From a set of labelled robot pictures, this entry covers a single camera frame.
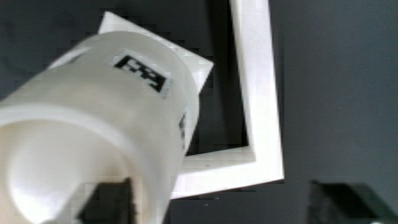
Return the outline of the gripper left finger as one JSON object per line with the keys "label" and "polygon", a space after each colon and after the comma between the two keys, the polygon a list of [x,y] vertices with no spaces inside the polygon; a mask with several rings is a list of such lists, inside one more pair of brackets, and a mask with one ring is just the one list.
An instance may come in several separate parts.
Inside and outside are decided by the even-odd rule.
{"label": "gripper left finger", "polygon": [[136,224],[131,179],[103,182],[76,215],[81,224]]}

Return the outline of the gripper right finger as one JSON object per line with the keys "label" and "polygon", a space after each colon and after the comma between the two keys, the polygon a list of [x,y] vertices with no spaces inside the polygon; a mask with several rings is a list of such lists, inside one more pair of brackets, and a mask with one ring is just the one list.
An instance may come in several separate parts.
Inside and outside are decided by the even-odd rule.
{"label": "gripper right finger", "polygon": [[398,213],[364,183],[311,181],[307,224],[398,224]]}

